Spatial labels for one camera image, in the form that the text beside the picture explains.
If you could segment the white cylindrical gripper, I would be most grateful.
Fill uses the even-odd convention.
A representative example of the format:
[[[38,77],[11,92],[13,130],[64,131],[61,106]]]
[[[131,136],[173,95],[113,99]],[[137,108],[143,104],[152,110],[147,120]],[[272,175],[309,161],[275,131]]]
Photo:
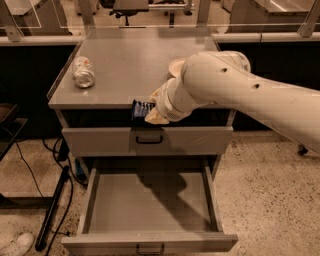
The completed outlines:
[[[188,117],[193,110],[208,105],[192,97],[184,87],[180,77],[171,78],[149,97],[156,104],[145,117],[145,121],[154,125],[166,125]]]

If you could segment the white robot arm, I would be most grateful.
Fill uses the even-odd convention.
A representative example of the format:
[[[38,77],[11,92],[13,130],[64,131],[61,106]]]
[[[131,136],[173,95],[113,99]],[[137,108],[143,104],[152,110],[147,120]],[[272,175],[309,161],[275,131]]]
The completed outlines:
[[[320,153],[320,92],[259,77],[235,51],[199,52],[151,96],[145,121],[168,124],[209,104],[235,109],[305,148]]]

